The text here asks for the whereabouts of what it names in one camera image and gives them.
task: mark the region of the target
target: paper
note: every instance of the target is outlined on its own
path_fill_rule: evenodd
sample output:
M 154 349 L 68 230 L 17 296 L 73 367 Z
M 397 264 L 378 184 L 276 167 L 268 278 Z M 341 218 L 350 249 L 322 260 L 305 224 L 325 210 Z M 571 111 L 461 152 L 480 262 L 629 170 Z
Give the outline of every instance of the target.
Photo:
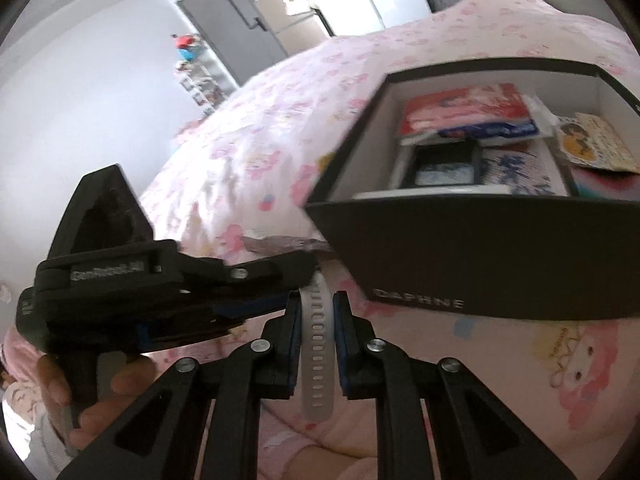
M 561 118 L 556 128 L 560 150 L 569 162 L 586 168 L 640 173 L 633 156 L 603 118 L 576 114 Z
M 568 196 L 564 180 L 544 140 L 508 150 L 482 150 L 483 184 L 505 184 L 513 194 Z

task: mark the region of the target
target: label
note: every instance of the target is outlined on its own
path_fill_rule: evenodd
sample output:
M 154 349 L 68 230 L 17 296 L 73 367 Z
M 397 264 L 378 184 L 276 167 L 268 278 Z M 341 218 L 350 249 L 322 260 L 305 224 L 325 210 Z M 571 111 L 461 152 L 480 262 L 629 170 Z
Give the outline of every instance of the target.
M 136 256 L 132 260 L 107 260 L 89 264 L 73 266 L 70 279 L 72 284 L 113 278 L 114 276 L 126 276 L 146 272 L 148 265 L 144 258 Z
M 388 300 L 404 301 L 405 303 L 419 303 L 425 306 L 433 306 L 438 308 L 459 308 L 465 307 L 464 300 L 455 300 L 453 298 L 436 298 L 434 296 L 423 296 L 420 294 L 409 294 L 408 292 L 389 292 L 374 288 L 373 293 L 379 298 L 387 298 Z

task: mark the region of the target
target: human hand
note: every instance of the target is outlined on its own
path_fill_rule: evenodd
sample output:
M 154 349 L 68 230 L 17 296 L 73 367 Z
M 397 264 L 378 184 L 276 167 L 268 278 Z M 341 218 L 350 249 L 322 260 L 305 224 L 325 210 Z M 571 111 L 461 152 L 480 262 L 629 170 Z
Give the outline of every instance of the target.
M 71 404 L 71 390 L 65 375 L 51 355 L 41 357 L 36 370 L 42 389 L 42 400 L 51 425 L 61 440 L 64 440 L 62 408 Z M 113 395 L 80 414 L 80 428 L 71 431 L 66 443 L 78 449 L 87 447 L 144 393 L 155 379 L 156 365 L 148 357 L 139 356 L 128 363 L 111 381 Z

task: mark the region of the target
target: red package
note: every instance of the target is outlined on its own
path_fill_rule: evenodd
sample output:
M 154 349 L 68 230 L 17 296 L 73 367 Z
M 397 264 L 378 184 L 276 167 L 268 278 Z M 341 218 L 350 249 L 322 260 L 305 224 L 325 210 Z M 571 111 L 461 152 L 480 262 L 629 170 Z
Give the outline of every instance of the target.
M 489 125 L 489 130 L 481 128 L 482 137 L 488 137 L 492 130 L 530 121 L 529 109 L 514 84 L 471 86 L 411 99 L 404 109 L 400 137 L 455 137 L 456 128 Z

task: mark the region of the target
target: white silicone watch strap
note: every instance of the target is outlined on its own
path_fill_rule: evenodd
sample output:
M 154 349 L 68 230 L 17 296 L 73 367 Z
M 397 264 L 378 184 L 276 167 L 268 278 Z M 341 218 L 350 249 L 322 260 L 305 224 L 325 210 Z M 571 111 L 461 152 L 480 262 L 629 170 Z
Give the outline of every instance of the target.
M 327 420 L 334 410 L 334 304 L 320 272 L 300 289 L 302 298 L 303 415 L 309 422 Z

